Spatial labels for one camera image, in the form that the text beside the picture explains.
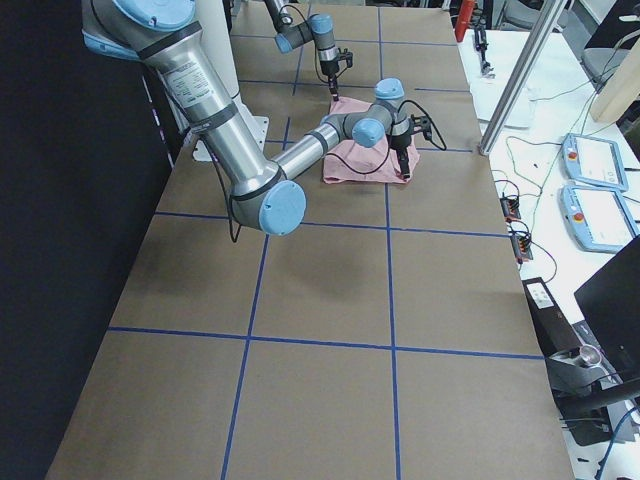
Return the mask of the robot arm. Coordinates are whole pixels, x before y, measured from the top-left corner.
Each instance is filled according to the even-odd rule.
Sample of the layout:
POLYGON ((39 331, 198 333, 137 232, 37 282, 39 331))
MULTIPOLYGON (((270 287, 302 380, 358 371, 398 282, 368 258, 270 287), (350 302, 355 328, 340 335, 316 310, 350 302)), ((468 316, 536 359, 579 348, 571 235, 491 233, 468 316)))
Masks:
POLYGON ((314 43, 316 58, 320 65, 323 78, 319 80, 328 86, 333 101, 339 100, 338 78, 340 62, 346 67, 352 66, 352 53, 341 50, 335 42, 333 19, 329 14, 314 14, 295 23, 284 1, 266 0, 274 29, 275 43, 283 53, 293 52, 295 49, 309 43, 314 43))
POLYGON ((365 111, 331 114, 282 154, 267 159, 236 97, 225 7, 220 1, 84 1, 83 37, 95 53, 141 62, 162 78, 170 100, 230 180, 230 218, 270 235, 303 220, 306 197, 294 179, 345 140, 371 148, 386 139, 409 177, 413 122, 396 78, 379 81, 365 111))

